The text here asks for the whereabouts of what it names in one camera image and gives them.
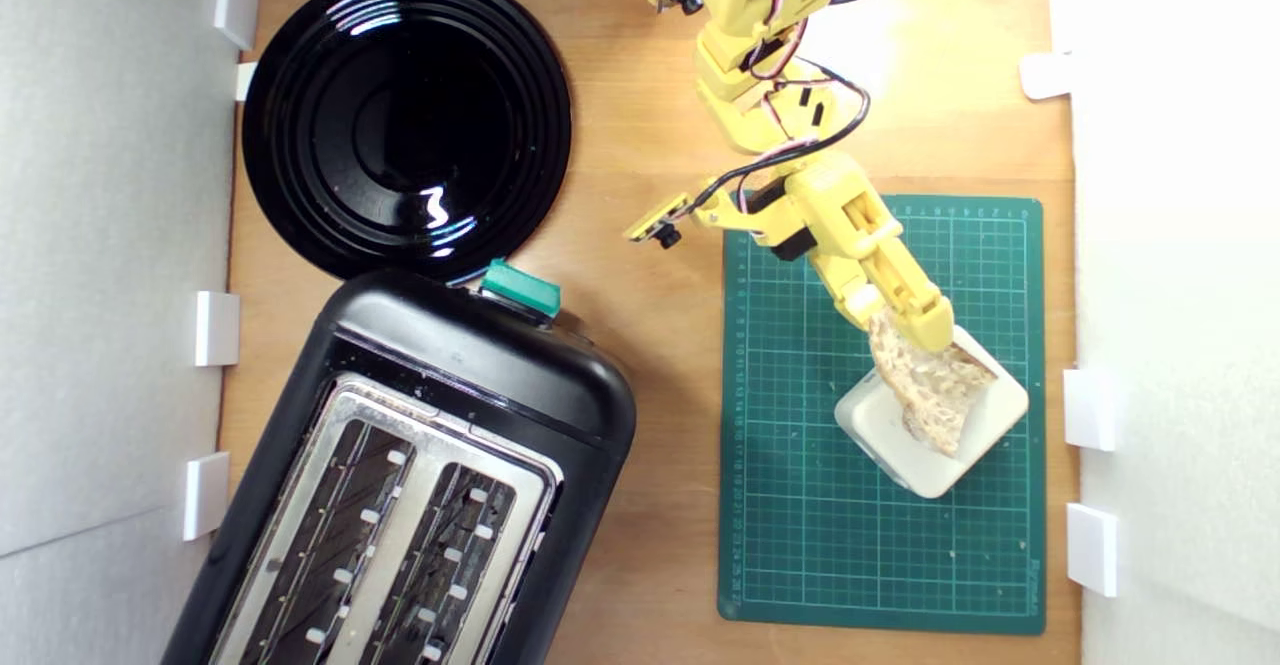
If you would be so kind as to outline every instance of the grid lines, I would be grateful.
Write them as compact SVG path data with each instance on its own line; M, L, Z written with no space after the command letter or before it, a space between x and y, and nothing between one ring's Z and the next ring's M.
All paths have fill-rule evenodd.
M1033 199L888 196L957 322L1028 387L1028 417L923 500L845 436L836 402L872 370L804 260L726 237L719 607L730 619L1043 630L1042 214Z

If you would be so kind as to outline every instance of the black toaster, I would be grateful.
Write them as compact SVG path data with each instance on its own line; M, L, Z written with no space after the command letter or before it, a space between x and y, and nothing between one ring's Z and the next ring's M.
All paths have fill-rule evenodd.
M548 288L500 261L476 292L344 283L164 662L543 661L635 428Z

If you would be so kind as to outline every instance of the black plate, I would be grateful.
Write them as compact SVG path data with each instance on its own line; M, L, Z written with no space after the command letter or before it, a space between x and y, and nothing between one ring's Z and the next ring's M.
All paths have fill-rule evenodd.
M515 0L311 0L244 104L253 194L338 278L453 283L538 228L568 162L564 73Z

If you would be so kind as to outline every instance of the white stand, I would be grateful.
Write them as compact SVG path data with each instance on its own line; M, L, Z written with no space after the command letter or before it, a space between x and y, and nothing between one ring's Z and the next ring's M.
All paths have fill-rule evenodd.
M955 341L996 373L996 382L984 387L969 411L956 457L942 455L906 432L901 402L876 370L836 404L836 423L893 482L920 497L946 494L1027 414L1029 405L1019 381L964 327L955 327Z

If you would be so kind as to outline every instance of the white bracket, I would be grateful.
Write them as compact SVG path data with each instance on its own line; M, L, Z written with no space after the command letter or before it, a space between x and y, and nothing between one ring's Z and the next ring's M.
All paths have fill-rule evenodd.
M196 293L196 366L239 361L239 297L227 292Z
M253 82L257 63L241 63L236 68L236 101L242 104L248 98L248 84Z
M1075 0L1048 0L1052 52L1023 55L1018 72L1023 92L1032 100L1069 95L1075 84L1071 51L1075 47L1079 10Z
M187 462L187 496L182 515L184 541L212 532L223 522L230 472L232 459L227 451Z
M241 50L252 50L257 31L257 0L215 0L214 27Z
M1115 451L1115 384L1097 370L1062 370L1062 411L1066 442L1076 448Z
M1119 522L1079 503L1066 506L1066 577L1103 597L1116 596Z

